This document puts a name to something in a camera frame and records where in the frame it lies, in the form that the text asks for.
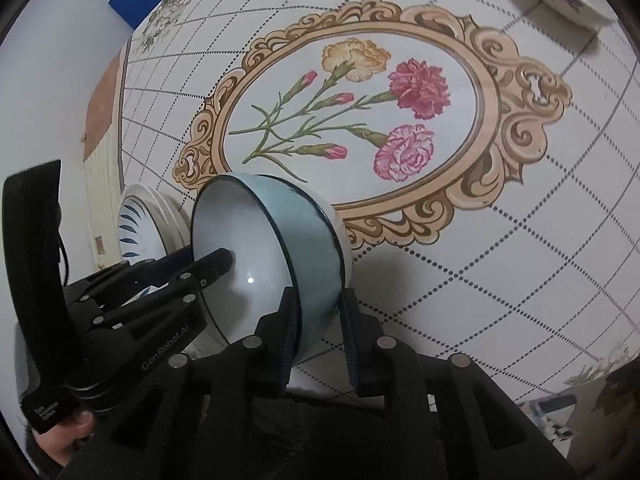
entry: pink carnation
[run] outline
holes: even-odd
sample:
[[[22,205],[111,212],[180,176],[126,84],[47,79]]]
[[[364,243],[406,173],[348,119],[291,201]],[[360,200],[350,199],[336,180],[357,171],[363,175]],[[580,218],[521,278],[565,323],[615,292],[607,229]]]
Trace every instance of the pink carnation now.
[[[404,124],[389,133],[386,144],[376,153],[373,171],[385,180],[402,182],[420,173],[433,155],[433,132],[423,124]]]
[[[433,119],[451,104],[447,80],[440,75],[439,66],[429,66],[413,57],[400,63],[391,79],[389,89],[398,98],[398,107],[411,108],[416,119]]]
[[[335,96],[335,102],[339,105],[344,105],[351,101],[353,101],[353,94],[342,93]]]
[[[345,158],[347,149],[344,146],[331,146],[324,150],[324,158]]]
[[[318,72],[316,72],[315,70],[312,70],[311,72],[307,72],[305,75],[303,75],[302,76],[303,88],[308,87],[317,76],[318,76]]]

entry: table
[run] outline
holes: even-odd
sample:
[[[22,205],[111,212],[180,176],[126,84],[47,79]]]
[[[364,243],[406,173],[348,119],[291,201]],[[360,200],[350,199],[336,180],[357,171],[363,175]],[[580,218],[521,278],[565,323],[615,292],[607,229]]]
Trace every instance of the table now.
[[[121,185],[188,215],[213,174],[276,174],[340,212],[388,335],[466,352],[517,402],[638,354],[640,75],[619,23],[540,0],[166,0],[112,65],[85,153],[99,263]],[[337,324],[291,385],[369,402]]]

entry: black cable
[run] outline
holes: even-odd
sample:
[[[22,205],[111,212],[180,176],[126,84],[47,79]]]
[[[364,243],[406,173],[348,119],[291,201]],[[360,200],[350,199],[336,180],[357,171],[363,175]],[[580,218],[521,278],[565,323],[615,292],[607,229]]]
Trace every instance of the black cable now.
[[[65,279],[62,286],[67,286],[69,282],[69,258],[66,256],[65,244],[62,241],[62,236],[58,234],[58,245],[60,246],[60,252],[62,253],[62,259],[65,261]]]

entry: person's hand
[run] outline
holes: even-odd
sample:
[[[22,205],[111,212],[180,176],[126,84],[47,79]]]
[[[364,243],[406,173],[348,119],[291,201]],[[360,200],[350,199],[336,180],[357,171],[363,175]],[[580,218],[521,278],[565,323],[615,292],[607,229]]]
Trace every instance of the person's hand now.
[[[39,434],[33,430],[33,437],[41,450],[64,467],[73,456],[73,444],[76,440],[90,436],[94,427],[93,414],[81,410],[61,420],[47,433]]]

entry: white wall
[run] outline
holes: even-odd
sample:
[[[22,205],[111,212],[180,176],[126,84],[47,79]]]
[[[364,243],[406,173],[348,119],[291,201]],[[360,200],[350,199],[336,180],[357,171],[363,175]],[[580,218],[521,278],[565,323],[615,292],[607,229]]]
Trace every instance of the white wall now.
[[[108,1],[31,0],[0,45],[0,184],[16,171],[62,160],[61,234],[71,281],[95,270],[80,141],[84,115],[103,71],[132,32]],[[2,256],[0,410],[21,443],[14,324]]]

